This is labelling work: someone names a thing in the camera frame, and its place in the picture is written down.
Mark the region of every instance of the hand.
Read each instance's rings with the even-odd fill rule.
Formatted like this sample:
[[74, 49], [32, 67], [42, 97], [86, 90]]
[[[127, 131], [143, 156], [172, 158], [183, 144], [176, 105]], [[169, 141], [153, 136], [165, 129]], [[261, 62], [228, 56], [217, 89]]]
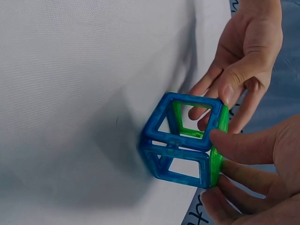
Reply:
[[[282, 46], [280, 0], [241, 0], [236, 15], [226, 25], [216, 56], [204, 77], [190, 90], [191, 95], [219, 97], [232, 108], [247, 90], [229, 133], [239, 133], [249, 122], [270, 85], [271, 72]], [[191, 120], [205, 109], [194, 107]], [[205, 130], [209, 113], [198, 122]]]
[[[223, 174], [265, 196], [256, 198], [221, 175], [217, 187], [202, 194], [202, 203], [216, 225], [299, 224], [300, 114], [253, 134], [212, 130], [210, 139], [221, 155], [232, 160], [224, 162]], [[274, 164], [277, 173], [238, 163]]]

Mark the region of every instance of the finger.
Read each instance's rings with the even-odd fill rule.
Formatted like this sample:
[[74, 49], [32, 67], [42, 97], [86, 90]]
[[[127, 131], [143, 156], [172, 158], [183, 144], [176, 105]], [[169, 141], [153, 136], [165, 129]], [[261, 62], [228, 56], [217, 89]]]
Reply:
[[218, 187], [208, 189], [202, 194], [202, 203], [215, 224], [231, 225], [241, 214], [225, 199]]
[[253, 134], [230, 134], [214, 129], [210, 140], [225, 158], [242, 164], [272, 164], [277, 127]]
[[257, 109], [264, 94], [265, 90], [258, 90], [250, 91], [245, 95], [238, 111], [229, 123], [229, 133], [237, 134], [245, 127]]
[[[218, 88], [215, 85], [217, 77], [222, 73], [223, 69], [213, 60], [210, 68], [203, 78], [190, 90], [190, 95], [201, 96], [205, 93], [206, 97], [217, 98]], [[191, 120], [197, 120], [207, 109], [202, 107], [193, 107], [188, 116]]]
[[249, 218], [243, 225], [299, 224], [300, 195], [295, 195], [280, 204]]
[[[229, 108], [232, 109], [232, 107], [237, 103], [237, 101], [239, 100], [240, 96], [242, 95], [242, 93], [244, 92], [245, 88], [244, 86], [240, 86], [235, 94], [234, 97], [232, 98], [231, 103], [229, 104]], [[209, 118], [210, 118], [211, 113], [207, 113], [202, 119], [200, 119], [197, 123], [199, 130], [204, 131], [207, 127]]]
[[222, 73], [223, 69], [218, 66], [215, 60], [213, 60], [206, 74], [201, 80], [189, 91], [190, 95], [200, 96], [211, 86], [215, 79]]
[[[218, 79], [208, 89], [208, 91], [205, 93], [204, 97], [207, 97], [207, 98], [217, 98], [218, 97]], [[206, 111], [207, 111], [207, 108], [195, 106], [188, 112], [188, 116], [191, 120], [197, 120]]]
[[266, 196], [272, 185], [280, 186], [277, 173], [265, 172], [232, 161], [224, 161], [222, 173], [250, 190]]
[[234, 92], [246, 80], [265, 70], [262, 62], [261, 53], [250, 53], [224, 70], [218, 88], [218, 95], [224, 104], [229, 105]]
[[224, 196], [243, 214], [252, 215], [271, 207], [266, 200], [251, 196], [232, 184], [223, 175], [218, 180], [218, 187]]
[[200, 119], [197, 123], [198, 129], [201, 131], [205, 131], [208, 120], [210, 119], [211, 112], [208, 112], [202, 119]]

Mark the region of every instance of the white fabric backdrop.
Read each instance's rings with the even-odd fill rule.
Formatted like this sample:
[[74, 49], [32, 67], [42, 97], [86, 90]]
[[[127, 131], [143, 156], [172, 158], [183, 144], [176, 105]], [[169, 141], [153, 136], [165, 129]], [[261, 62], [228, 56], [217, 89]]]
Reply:
[[229, 18], [224, 0], [0, 1], [1, 224], [180, 224], [195, 188], [146, 176], [135, 145]]

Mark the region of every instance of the cube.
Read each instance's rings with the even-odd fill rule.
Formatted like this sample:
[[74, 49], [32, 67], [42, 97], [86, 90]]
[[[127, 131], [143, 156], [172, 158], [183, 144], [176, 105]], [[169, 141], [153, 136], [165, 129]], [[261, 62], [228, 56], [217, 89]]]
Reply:
[[[204, 132], [183, 126], [180, 105], [210, 110], [210, 118]], [[170, 133], [159, 131], [165, 118]], [[212, 146], [209, 132], [216, 128], [227, 132], [228, 122], [228, 107], [220, 99], [168, 92], [163, 95], [146, 122], [141, 132], [138, 150], [144, 163], [157, 179], [208, 189], [216, 185], [222, 164], [222, 156]], [[199, 164], [199, 178], [170, 171], [174, 158], [196, 161]]]

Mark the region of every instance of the fingernail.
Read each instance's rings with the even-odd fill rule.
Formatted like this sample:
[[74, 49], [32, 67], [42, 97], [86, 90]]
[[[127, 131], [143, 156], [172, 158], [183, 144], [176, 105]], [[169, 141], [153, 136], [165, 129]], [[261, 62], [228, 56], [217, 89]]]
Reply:
[[200, 191], [200, 196], [201, 196], [205, 191], [206, 191], [205, 189], [201, 190], [201, 191]]
[[226, 104], [228, 105], [233, 97], [233, 88], [231, 85], [228, 85], [224, 90]]

